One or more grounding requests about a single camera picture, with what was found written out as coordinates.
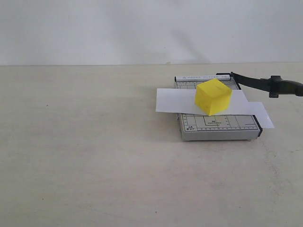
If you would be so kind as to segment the grey paper cutter base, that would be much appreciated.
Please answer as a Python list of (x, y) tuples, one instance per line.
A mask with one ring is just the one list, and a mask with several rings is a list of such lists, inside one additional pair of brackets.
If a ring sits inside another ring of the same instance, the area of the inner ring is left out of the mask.
[[(231, 89), (240, 90), (238, 82), (229, 73), (211, 76), (177, 76), (174, 88), (195, 89), (200, 83), (218, 79)], [(197, 115), (177, 114), (184, 141), (199, 140), (255, 140), (263, 129), (254, 115)]]

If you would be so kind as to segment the black cutter blade arm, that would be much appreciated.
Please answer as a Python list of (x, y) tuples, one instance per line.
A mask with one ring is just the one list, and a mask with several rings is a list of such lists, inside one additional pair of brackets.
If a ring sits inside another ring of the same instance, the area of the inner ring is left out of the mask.
[(283, 80), (281, 76), (271, 76), (269, 79), (255, 79), (234, 72), (231, 72), (230, 76), (233, 76), (239, 84), (268, 92), (270, 98), (278, 98), (279, 95), (303, 96), (302, 83)]

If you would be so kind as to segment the yellow foam cube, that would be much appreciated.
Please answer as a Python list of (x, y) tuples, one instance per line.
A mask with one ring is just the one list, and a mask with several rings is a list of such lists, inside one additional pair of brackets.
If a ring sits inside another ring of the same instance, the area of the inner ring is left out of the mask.
[(196, 86), (195, 104), (208, 116), (227, 110), (232, 89), (218, 79), (211, 79)]

